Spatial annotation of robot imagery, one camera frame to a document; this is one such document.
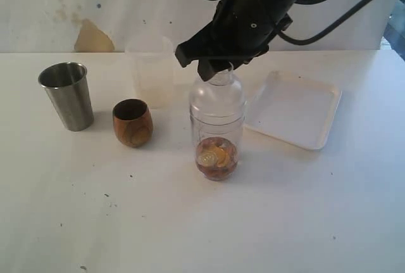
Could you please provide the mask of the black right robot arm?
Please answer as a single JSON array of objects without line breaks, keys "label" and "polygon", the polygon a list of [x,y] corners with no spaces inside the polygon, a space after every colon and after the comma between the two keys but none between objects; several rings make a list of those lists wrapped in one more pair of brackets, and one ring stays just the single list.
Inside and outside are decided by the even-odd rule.
[{"label": "black right robot arm", "polygon": [[288,12],[293,4],[312,5],[327,0],[211,0],[217,1],[213,19],[188,41],[179,44],[175,56],[182,67],[198,62],[203,81],[220,71],[239,68],[265,54],[269,43],[279,36],[296,45],[312,44],[335,30],[372,0],[360,0],[318,34],[304,40],[284,34],[292,23]]}]

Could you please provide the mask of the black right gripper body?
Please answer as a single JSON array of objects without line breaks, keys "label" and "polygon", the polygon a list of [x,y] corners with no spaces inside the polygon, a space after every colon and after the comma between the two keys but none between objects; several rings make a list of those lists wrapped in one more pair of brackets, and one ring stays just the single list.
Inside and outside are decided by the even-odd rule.
[{"label": "black right gripper body", "polygon": [[220,0],[213,19],[190,39],[199,41],[200,59],[223,60],[231,67],[265,54],[276,31],[291,23],[293,0]]}]

